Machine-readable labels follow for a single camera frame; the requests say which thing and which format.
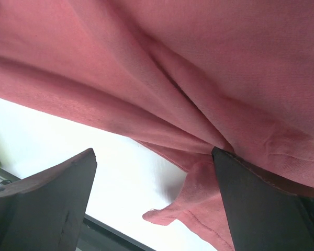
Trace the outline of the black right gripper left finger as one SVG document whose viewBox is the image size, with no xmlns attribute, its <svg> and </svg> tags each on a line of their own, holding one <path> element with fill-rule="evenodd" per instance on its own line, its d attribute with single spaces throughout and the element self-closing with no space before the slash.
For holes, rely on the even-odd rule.
<svg viewBox="0 0 314 251">
<path fill-rule="evenodd" d="M 0 250 L 75 250 L 97 168 L 93 149 L 0 187 Z"/>
</svg>

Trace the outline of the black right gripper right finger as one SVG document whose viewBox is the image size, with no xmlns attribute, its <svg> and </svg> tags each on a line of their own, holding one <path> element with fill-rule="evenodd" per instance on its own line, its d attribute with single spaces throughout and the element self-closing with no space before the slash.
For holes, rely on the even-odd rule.
<svg viewBox="0 0 314 251">
<path fill-rule="evenodd" d="M 235 250 L 313 250 L 314 188 L 225 150 L 212 158 Z"/>
</svg>

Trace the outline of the pink t shirt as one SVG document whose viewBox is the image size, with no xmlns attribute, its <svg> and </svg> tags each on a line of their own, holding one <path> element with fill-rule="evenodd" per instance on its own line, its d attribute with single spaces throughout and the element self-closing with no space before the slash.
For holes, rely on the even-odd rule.
<svg viewBox="0 0 314 251">
<path fill-rule="evenodd" d="M 0 98 L 166 158 L 143 218 L 233 250 L 214 147 L 314 187 L 314 1 L 0 1 Z"/>
</svg>

